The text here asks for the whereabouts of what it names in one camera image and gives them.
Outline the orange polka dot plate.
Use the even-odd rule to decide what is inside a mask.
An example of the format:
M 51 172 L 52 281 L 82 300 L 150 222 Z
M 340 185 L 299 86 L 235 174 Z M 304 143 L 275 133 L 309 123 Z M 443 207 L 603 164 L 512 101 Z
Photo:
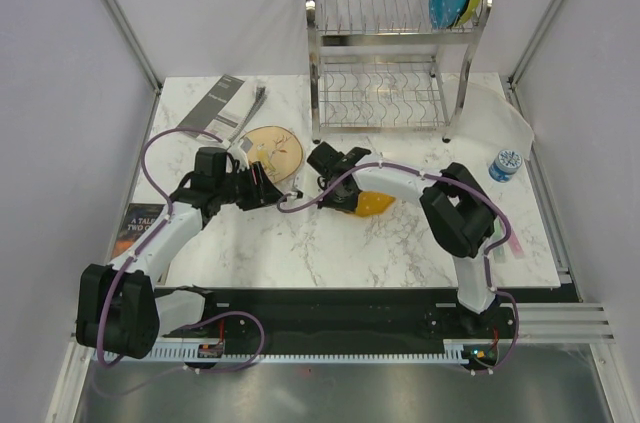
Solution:
M 357 197 L 356 207 L 353 211 L 355 216 L 368 218 L 384 214 L 396 201 L 390 195 L 363 191 Z

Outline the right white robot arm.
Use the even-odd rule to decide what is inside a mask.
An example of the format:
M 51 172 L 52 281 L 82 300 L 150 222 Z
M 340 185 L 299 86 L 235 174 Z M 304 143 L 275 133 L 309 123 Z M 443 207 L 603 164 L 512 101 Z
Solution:
M 452 163 L 431 175 L 365 148 L 343 153 L 326 142 L 310 153 L 307 163 L 318 174 L 323 194 L 320 208 L 355 214 L 365 208 L 367 193 L 421 208 L 435 241 L 454 262 L 457 298 L 462 307 L 457 314 L 460 329 L 477 337 L 493 326 L 490 307 L 496 294 L 480 258 L 494 233 L 498 213 L 464 165 Z

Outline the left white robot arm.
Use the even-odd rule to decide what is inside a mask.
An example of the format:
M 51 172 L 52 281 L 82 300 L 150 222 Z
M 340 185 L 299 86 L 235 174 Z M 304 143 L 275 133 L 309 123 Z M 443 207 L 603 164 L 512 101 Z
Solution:
M 181 326 L 198 336 L 211 335 L 219 325 L 218 310 L 193 290 L 156 297 L 157 281 L 222 206 L 249 211 L 272 206 L 281 196 L 260 162 L 241 167 L 221 148 L 199 149 L 193 171 L 133 245 L 108 264 L 91 264 L 83 271 L 77 342 L 102 353 L 141 359 L 159 336 Z

